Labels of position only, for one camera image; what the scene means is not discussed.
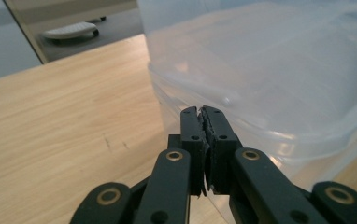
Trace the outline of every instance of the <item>wooden table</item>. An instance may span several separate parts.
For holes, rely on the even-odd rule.
[[[148,60],[139,35],[0,79],[0,223],[68,223],[96,186],[150,174],[167,135]],[[190,221],[224,223],[205,197]]]

